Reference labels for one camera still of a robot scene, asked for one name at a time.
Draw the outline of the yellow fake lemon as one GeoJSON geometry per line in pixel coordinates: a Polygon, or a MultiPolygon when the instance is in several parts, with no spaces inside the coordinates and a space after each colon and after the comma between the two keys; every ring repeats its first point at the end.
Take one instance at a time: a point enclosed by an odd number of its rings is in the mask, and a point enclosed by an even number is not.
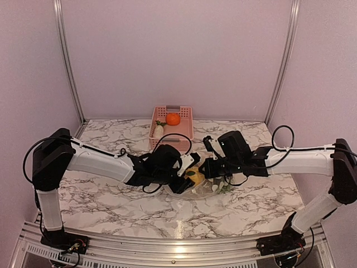
{"type": "Polygon", "coordinates": [[[204,174],[199,172],[199,168],[197,166],[193,166],[186,170],[185,178],[190,179],[194,183],[194,187],[198,186],[205,180],[204,174]]]}

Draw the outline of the clear zip top bag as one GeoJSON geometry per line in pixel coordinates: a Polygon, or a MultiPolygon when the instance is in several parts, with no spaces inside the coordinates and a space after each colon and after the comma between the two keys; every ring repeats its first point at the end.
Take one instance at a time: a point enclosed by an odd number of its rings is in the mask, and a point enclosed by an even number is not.
{"type": "MultiPolygon", "coordinates": [[[[194,162],[189,166],[189,168],[191,168],[193,166],[197,166],[199,168],[200,165],[203,164],[203,162],[200,163],[198,161],[199,155],[197,153],[192,153],[192,156],[194,157],[194,162]]],[[[244,174],[242,174],[239,169],[237,169],[234,166],[229,165],[228,162],[223,157],[219,157],[218,159],[223,161],[224,165],[231,172],[231,176],[229,176],[229,177],[223,176],[223,177],[218,177],[218,178],[214,178],[214,179],[205,179],[198,186],[196,186],[196,187],[193,186],[191,188],[188,188],[182,194],[173,193],[168,185],[165,185],[163,187],[164,190],[169,195],[171,195],[173,197],[180,198],[180,199],[187,199],[187,200],[204,199],[204,198],[211,197],[213,195],[218,194],[217,189],[218,189],[218,186],[220,183],[230,184],[233,187],[235,187],[235,186],[241,186],[248,180],[248,178],[244,174]]],[[[185,172],[182,176],[179,176],[179,178],[185,178],[185,172]]]]}

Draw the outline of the orange fake orange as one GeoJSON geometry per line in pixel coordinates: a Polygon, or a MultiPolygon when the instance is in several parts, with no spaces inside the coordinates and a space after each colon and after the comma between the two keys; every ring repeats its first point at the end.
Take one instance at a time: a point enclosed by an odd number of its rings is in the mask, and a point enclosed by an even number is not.
{"type": "Polygon", "coordinates": [[[168,113],[166,115],[166,124],[169,126],[177,126],[181,122],[181,117],[178,113],[168,113]]]}

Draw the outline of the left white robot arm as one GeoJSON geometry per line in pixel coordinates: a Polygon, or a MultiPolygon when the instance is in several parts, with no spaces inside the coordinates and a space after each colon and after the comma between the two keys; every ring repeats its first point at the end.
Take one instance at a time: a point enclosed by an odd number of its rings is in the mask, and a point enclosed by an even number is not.
{"type": "Polygon", "coordinates": [[[140,187],[149,194],[152,184],[167,185],[175,194],[182,194],[195,183],[185,178],[186,170],[200,161],[196,152],[181,154],[169,144],[156,145],[152,152],[135,156],[121,149],[119,153],[92,147],[60,128],[51,136],[34,143],[25,153],[22,170],[32,158],[32,175],[24,173],[35,191],[35,203],[41,213],[41,243],[65,251],[75,244],[85,248],[88,238],[65,231],[59,203],[59,187],[66,171],[81,171],[104,176],[128,186],[140,187]]]}

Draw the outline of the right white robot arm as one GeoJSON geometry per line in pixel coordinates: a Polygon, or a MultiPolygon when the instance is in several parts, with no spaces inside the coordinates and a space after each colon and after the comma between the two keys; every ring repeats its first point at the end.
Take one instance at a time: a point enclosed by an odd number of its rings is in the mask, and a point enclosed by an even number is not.
{"type": "Polygon", "coordinates": [[[338,207],[356,201],[356,154],[339,138],[331,145],[286,149],[261,146],[252,151],[239,131],[230,131],[218,139],[206,136],[203,143],[213,157],[207,158],[199,170],[205,178],[228,177],[241,173],[268,177],[278,174],[315,174],[331,178],[331,186],[305,207],[291,214],[280,234],[259,238],[257,249],[262,255],[304,246],[303,235],[338,207]]]}

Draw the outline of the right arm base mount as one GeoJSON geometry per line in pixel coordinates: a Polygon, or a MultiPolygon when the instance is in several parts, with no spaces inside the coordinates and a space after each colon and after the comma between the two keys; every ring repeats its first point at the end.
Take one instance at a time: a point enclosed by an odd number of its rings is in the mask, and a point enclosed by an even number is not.
{"type": "Polygon", "coordinates": [[[305,239],[300,235],[293,237],[290,234],[278,234],[257,239],[257,249],[262,256],[295,250],[305,245],[305,239]]]}

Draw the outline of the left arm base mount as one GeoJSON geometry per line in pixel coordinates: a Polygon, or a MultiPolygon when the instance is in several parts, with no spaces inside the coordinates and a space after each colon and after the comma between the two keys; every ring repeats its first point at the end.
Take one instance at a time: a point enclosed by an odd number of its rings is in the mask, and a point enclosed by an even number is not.
{"type": "Polygon", "coordinates": [[[89,237],[66,231],[51,231],[41,237],[41,243],[62,251],[62,254],[85,254],[88,248],[89,237]]]}

